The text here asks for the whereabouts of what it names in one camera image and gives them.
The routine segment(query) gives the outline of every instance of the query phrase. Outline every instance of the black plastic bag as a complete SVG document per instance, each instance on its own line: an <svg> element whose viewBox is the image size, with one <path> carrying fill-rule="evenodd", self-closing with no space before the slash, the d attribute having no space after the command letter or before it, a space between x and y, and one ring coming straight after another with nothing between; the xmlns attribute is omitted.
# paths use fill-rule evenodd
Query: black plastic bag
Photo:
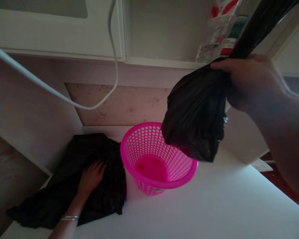
<svg viewBox="0 0 299 239"><path fill-rule="evenodd" d="M229 57L246 58L298 2L262 0ZM210 64L184 76L167 98L162 124L166 144L193 159L213 162L224 138L226 92L231 87L230 76Z"/></svg>
<svg viewBox="0 0 299 239"><path fill-rule="evenodd" d="M126 178L120 145L101 133L75 135L47 187L9 209L7 215L22 226L55 228L76 195L83 170L98 160L107 165L103 180L88 198L78 225L122 214Z"/></svg>

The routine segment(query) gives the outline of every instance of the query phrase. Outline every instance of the power cord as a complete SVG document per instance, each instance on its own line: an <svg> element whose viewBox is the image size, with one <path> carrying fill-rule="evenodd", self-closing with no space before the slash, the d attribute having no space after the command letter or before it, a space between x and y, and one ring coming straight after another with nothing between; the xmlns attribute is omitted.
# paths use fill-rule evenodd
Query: power cord
<svg viewBox="0 0 299 239"><path fill-rule="evenodd" d="M26 68L24 68L21 64L19 64L17 61L12 59L7 53L5 53L3 50L0 49L0 59L6 62L8 65L10 65L12 68L20 72L22 75L24 75L26 78L28 78L30 81L34 82L38 86L42 87L43 89L47 90L48 92L54 94L55 96L59 97L60 99L70 103L71 105L83 109L83 110L94 110L98 108L101 104L104 103L108 99L108 97L114 92L114 90L117 87L117 84L119 82L119 73L118 73L118 64L117 64L117 57L116 57L116 51L115 51L115 46L114 46L114 41L113 41L113 36L112 36L112 30L111 30L111 20L112 20L112 14L113 10L115 7L116 0L112 0L110 10L109 10L109 15L107 19L107 27L109 31L109 36L111 40L111 45L112 45L112 50L113 50L113 56L114 56L114 64L115 64L115 70L116 70L116 81L114 84L113 89L95 106L92 107L86 107L79 105L78 103L73 102L66 96L62 95L43 81L41 81L38 77L36 77L34 74L32 74L30 71L28 71Z"/></svg>

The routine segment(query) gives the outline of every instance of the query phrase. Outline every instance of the bracelet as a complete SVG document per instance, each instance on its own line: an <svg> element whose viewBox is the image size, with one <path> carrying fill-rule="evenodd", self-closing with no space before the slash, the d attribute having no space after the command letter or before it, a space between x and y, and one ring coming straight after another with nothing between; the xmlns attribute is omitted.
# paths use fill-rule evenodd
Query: bracelet
<svg viewBox="0 0 299 239"><path fill-rule="evenodd" d="M61 221L76 221L79 218L80 218L80 216L67 216L67 215L63 215L60 220Z"/></svg>

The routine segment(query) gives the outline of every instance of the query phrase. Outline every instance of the white cabinet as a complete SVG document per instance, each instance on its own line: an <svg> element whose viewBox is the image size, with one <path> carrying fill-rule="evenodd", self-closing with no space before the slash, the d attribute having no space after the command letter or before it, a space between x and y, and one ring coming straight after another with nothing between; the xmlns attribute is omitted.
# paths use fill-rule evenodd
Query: white cabinet
<svg viewBox="0 0 299 239"><path fill-rule="evenodd" d="M299 76L299 24L275 55L277 66L287 76Z"/></svg>
<svg viewBox="0 0 299 239"><path fill-rule="evenodd" d="M197 69L214 0L124 0L126 63Z"/></svg>
<svg viewBox="0 0 299 239"><path fill-rule="evenodd" d="M0 47L6 52L112 60L107 30L111 0L2 0ZM117 56L125 60L122 1L117 0L112 32Z"/></svg>

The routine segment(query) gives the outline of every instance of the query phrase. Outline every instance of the hand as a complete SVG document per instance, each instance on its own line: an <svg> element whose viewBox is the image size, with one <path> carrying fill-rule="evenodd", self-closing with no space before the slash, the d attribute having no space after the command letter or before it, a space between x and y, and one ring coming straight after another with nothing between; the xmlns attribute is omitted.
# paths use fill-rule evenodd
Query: hand
<svg viewBox="0 0 299 239"><path fill-rule="evenodd" d="M89 196L102 181L105 168L104 162L97 161L84 170L77 194Z"/></svg>
<svg viewBox="0 0 299 239"><path fill-rule="evenodd" d="M212 63L211 68L230 73L234 88L227 95L228 102L240 111L248 112L290 92L273 62L263 55L226 59Z"/></svg>

